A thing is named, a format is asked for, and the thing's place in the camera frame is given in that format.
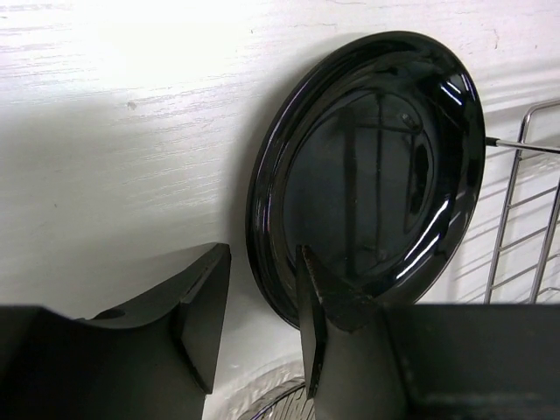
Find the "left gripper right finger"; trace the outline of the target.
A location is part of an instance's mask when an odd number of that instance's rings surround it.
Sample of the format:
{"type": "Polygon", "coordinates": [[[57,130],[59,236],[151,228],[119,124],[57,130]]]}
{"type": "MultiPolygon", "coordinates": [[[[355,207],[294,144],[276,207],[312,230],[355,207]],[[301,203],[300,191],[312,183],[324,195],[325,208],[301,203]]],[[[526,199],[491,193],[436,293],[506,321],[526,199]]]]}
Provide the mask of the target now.
{"type": "Polygon", "coordinates": [[[319,419],[556,419],[555,304],[390,304],[297,250],[305,387],[319,419]]]}

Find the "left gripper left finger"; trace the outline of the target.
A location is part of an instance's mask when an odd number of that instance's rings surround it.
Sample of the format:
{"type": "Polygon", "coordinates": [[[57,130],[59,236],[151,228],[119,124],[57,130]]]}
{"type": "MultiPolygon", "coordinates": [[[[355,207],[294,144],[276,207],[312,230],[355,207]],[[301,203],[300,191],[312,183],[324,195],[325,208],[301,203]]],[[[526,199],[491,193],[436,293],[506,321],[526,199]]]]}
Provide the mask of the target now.
{"type": "Polygon", "coordinates": [[[216,243],[94,318],[1,308],[4,419],[199,419],[214,388],[231,268],[216,243]]]}

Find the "black round plate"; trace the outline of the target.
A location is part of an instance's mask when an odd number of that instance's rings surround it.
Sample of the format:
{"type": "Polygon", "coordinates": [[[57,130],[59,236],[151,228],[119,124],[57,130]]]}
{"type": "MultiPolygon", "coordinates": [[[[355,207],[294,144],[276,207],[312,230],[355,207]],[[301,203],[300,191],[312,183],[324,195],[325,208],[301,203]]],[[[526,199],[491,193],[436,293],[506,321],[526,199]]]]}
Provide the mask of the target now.
{"type": "Polygon", "coordinates": [[[271,309],[298,327],[301,246],[360,293],[418,301],[472,220],[485,139],[473,79],[438,40],[386,31],[325,56],[277,111],[248,188],[248,260],[271,309]]]}

